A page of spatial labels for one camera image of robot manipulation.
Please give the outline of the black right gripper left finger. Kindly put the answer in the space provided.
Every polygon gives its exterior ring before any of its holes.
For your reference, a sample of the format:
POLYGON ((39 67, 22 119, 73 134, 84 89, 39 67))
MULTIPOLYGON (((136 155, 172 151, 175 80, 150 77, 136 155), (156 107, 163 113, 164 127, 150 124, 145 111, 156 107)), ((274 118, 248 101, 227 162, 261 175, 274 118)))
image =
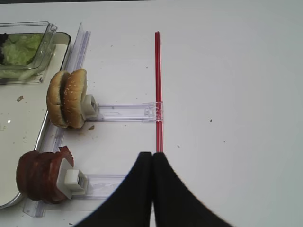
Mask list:
POLYGON ((148 227, 152 209, 152 153, 140 152, 128 175, 77 227, 148 227))

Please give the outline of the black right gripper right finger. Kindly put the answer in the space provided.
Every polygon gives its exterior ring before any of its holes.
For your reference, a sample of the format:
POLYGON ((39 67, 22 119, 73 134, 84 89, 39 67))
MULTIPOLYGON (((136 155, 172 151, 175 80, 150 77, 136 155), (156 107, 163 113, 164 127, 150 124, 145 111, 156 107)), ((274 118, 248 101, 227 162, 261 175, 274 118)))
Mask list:
POLYGON ((230 227, 179 179, 164 153, 153 155, 153 206, 158 227, 230 227))

